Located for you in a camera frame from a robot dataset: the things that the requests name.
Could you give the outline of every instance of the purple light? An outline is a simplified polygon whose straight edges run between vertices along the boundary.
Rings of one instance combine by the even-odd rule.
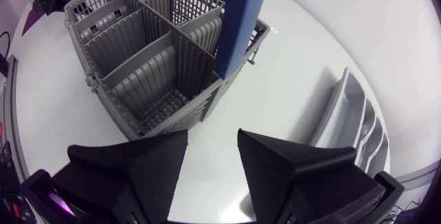
[[[63,199],[61,199],[60,196],[51,192],[49,193],[49,198],[52,199],[56,204],[58,204],[62,209],[64,209],[64,211],[72,216],[75,216],[74,212],[70,210],[69,206],[63,201]]]

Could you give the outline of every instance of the gray plastic tray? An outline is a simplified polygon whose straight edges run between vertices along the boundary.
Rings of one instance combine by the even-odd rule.
[[[72,0],[66,26],[86,82],[129,140],[191,128],[213,111],[269,31],[261,21],[243,63],[214,72],[223,0]]]
[[[356,148],[355,164],[370,176],[384,169],[389,149],[384,124],[349,68],[334,86],[311,144]]]

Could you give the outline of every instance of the white round table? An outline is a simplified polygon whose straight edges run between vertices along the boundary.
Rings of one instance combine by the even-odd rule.
[[[21,36],[31,8],[28,3],[10,48],[19,60],[17,121],[29,173],[42,168],[53,175],[69,162],[69,145],[127,140],[86,85],[63,13],[41,17]],[[211,116],[189,131],[170,221],[253,219],[237,148],[239,128],[309,143],[347,66],[375,99],[351,57],[297,3],[264,0],[259,18],[275,30],[263,41],[256,65],[245,65]]]

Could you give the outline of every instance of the gray plastic basket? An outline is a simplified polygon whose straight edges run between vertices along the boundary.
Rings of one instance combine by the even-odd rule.
[[[66,5],[66,25],[86,82],[129,140],[203,121],[254,57],[268,32],[260,21],[242,66],[225,80],[213,72],[223,5],[223,0],[72,0]],[[201,8],[190,11],[191,6]]]

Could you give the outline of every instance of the blue pole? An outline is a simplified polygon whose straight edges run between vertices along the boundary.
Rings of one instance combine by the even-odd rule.
[[[214,71],[226,79],[243,62],[263,0],[227,0]]]

